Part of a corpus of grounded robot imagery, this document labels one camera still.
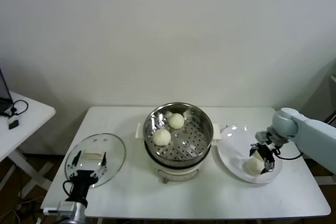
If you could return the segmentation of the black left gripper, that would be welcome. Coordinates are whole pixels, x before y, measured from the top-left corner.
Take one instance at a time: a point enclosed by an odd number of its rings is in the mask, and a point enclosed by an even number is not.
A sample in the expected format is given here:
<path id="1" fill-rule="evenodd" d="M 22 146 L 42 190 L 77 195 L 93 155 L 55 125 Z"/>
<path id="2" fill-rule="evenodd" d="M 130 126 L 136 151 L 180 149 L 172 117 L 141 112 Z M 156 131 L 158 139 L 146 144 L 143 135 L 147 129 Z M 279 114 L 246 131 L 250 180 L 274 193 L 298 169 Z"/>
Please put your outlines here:
<path id="1" fill-rule="evenodd" d="M 77 170 L 76 167 L 81 155 L 81 151 L 69 158 L 67 163 L 67 175 L 70 176 L 70 181 L 73 184 L 69 200 L 70 201 L 83 201 L 86 200 L 88 190 L 91 185 L 96 183 L 96 178 L 101 178 L 102 175 L 107 171 L 107 158 L 106 153 L 104 153 L 103 158 L 98 166 L 98 168 L 93 170 Z"/>

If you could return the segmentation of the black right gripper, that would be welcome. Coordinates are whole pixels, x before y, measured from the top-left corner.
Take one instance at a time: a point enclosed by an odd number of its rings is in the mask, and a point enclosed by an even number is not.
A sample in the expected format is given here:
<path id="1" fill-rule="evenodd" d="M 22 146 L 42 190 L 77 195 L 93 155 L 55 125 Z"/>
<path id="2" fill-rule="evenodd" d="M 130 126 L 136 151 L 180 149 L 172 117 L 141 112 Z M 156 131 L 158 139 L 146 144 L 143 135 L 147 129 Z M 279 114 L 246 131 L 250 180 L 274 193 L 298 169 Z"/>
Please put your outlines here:
<path id="1" fill-rule="evenodd" d="M 249 156 L 257 157 L 258 155 L 260 155 L 264 160 L 264 168 L 261 170 L 260 174 L 262 175 L 272 172 L 275 168 L 275 159 L 272 150 L 270 150 L 266 144 L 251 144 Z"/>

